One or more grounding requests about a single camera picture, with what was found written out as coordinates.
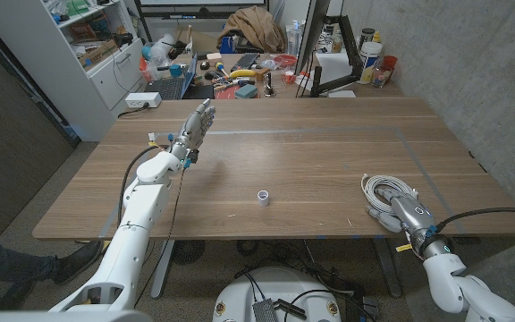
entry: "white bucket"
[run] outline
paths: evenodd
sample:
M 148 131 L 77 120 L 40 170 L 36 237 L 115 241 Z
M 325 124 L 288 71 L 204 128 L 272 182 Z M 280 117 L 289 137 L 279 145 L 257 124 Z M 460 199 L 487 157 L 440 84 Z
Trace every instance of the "white bucket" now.
M 381 50 L 383 50 L 383 45 L 377 42 L 368 41 L 363 43 L 363 47 L 360 52 L 361 60 L 363 61 L 363 73 L 361 74 L 361 79 L 357 80 L 358 84 L 368 84 L 371 82 L 373 67 L 379 59 Z

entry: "table leg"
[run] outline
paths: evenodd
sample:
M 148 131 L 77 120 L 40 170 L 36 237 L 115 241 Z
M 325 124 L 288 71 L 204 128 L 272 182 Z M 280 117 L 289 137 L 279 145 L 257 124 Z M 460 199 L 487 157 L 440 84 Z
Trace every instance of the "table leg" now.
M 402 296 L 402 289 L 399 278 L 397 277 L 397 272 L 394 269 L 389 243 L 385 238 L 374 238 L 373 243 L 375 244 L 376 255 L 381 262 L 381 268 L 383 269 L 384 279 L 389 287 L 389 293 L 393 298 L 400 298 Z
M 174 248 L 174 241 L 164 241 L 162 249 L 164 253 L 161 253 L 161 257 L 158 260 L 158 267 L 154 275 L 154 281 L 152 282 L 152 290 L 150 296 L 153 299 L 159 299 L 162 296 L 166 283 L 166 276 L 168 275 L 168 268 L 170 268 L 170 259 L 172 259 L 172 251 Z

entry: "laptop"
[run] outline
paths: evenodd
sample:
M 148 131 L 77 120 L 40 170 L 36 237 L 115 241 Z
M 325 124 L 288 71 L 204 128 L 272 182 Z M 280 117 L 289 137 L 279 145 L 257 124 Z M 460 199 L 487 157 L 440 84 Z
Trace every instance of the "laptop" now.
M 195 54 L 192 62 L 188 67 L 188 71 L 184 73 L 184 77 L 172 77 L 165 80 L 154 80 L 148 83 L 145 92 L 158 92 L 162 100 L 183 99 L 184 94 L 196 75 L 196 66 L 198 64 L 198 55 Z

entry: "cabinet drawer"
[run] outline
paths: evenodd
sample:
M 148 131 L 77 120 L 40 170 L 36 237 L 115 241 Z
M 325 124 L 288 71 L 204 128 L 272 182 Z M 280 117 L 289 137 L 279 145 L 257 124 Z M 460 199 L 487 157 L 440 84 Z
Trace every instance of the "cabinet drawer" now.
M 112 110 L 127 94 L 126 89 L 131 90 L 131 87 L 140 79 L 141 49 L 142 41 L 139 38 L 135 39 L 130 46 L 114 54 L 106 64 L 90 75 L 98 95 L 103 98 L 109 110 Z

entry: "jeans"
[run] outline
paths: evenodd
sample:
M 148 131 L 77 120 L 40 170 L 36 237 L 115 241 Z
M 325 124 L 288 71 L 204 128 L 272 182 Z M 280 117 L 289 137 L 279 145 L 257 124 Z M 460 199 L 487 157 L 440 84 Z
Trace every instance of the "jeans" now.
M 0 282 L 44 281 L 56 272 L 56 257 L 33 256 L 0 245 Z

